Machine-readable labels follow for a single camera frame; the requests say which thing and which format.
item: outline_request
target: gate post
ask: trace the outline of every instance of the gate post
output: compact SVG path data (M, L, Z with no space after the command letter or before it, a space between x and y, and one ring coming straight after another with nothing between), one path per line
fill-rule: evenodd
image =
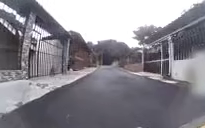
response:
M163 75L163 43L160 43L160 74Z
M68 39L67 42L63 42L64 43L64 50L63 50L63 64L62 64L62 72L63 73L67 73L68 70L68 63L69 63L69 49L70 49L70 42L71 39Z
M144 64L145 64L145 51L144 51L144 45L142 46L142 71L145 72Z
M29 16L25 22L25 32L22 45L22 57L21 57L21 70L23 72L23 77L29 77L29 51L31 45L31 36L33 31L33 25L36 20L36 15L33 12L29 13Z
M168 49L169 49L169 76L172 77L173 62L174 62L174 44L171 36L168 37Z

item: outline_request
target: black metal gate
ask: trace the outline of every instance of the black metal gate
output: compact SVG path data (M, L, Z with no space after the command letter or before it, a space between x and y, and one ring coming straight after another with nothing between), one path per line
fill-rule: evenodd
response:
M168 41L157 43L145 51L144 71L168 76L169 47Z
M29 52L29 78L63 72L64 45L59 40L42 40L47 36L50 33L40 25L34 25Z

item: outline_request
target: sidewalk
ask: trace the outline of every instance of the sidewalk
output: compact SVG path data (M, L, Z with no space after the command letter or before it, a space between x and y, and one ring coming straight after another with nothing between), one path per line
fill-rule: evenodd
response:
M143 76L143 77L147 77L149 79L153 79L153 80L157 80L160 82L164 82L164 83L168 83L168 84L177 84L177 81L174 80L167 80L164 79L163 76L161 76L160 74L155 74L155 73L150 73L150 72L130 72L131 74L135 74L138 76Z
M68 72L66 75L0 83L0 116L57 88L68 85L95 70L96 68L86 68L81 71Z

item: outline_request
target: building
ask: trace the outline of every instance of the building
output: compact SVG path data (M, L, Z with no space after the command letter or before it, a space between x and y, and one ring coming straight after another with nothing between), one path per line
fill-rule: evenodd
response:
M69 32L72 40L70 44L70 68L74 71L95 65L95 55L87 46L83 37L74 31Z
M0 82L65 72L70 38L35 0L0 0Z

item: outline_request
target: overcast sky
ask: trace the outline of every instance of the overcast sky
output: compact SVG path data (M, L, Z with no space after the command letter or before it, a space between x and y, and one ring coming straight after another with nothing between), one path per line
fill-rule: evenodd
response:
M165 26L202 0L38 0L66 30L86 41L116 39L137 46L133 30Z

